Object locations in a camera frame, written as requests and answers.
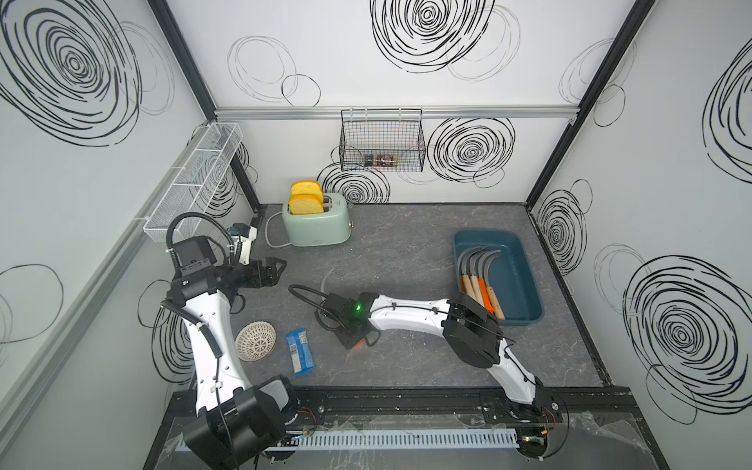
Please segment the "wooden handle sickle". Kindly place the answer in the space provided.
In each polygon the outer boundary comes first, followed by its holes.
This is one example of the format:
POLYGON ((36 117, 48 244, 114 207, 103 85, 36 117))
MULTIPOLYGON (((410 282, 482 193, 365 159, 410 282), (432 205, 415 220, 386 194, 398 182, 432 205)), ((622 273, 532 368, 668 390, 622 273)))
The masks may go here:
POLYGON ((489 296, 491 305, 493 307, 493 312, 495 313, 495 316, 499 320, 505 320, 505 315, 503 312, 503 309, 501 308, 501 303, 499 302, 499 298, 497 297, 497 294, 495 293, 494 288, 491 286, 490 281, 490 270, 493 262, 499 257, 499 250, 494 250, 489 252, 487 255, 485 264, 483 266, 483 279, 486 284, 486 292, 489 296))
POLYGON ((478 277, 478 260, 484 254, 484 252, 484 249, 478 249, 469 257, 467 266, 468 272, 470 274, 471 285, 473 287, 474 294, 478 303, 481 304, 485 309, 489 309, 489 304, 484 298, 484 289, 481 287, 480 279, 478 277))
POLYGON ((468 296, 472 297, 481 306, 484 305, 479 280, 479 258, 483 255, 484 248, 477 247, 468 249, 464 253, 462 262, 462 282, 468 296))

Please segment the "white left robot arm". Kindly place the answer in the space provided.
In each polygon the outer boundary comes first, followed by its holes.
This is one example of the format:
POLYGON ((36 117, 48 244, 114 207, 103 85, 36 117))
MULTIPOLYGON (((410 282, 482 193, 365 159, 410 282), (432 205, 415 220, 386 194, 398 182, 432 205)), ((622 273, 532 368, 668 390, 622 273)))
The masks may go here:
POLYGON ((276 376, 255 386, 232 334, 230 311, 252 268, 218 262, 213 240, 168 240, 174 279, 161 305, 186 326, 196 371, 195 418, 185 426, 189 450, 213 469, 237 469, 286 434, 285 414, 297 405, 290 381, 276 376))

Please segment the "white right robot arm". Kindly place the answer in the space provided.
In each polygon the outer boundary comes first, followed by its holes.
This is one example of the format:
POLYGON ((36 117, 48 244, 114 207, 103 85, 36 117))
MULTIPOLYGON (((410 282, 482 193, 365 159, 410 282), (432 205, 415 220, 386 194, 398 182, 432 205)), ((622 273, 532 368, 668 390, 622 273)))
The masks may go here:
POLYGON ((559 419, 558 405, 540 379, 511 350, 497 319, 465 294, 436 301, 394 299, 362 293, 356 299, 324 297, 317 309, 334 324, 330 330, 350 349, 371 333, 405 330, 441 337, 462 362, 485 369, 501 385, 518 420, 559 419))

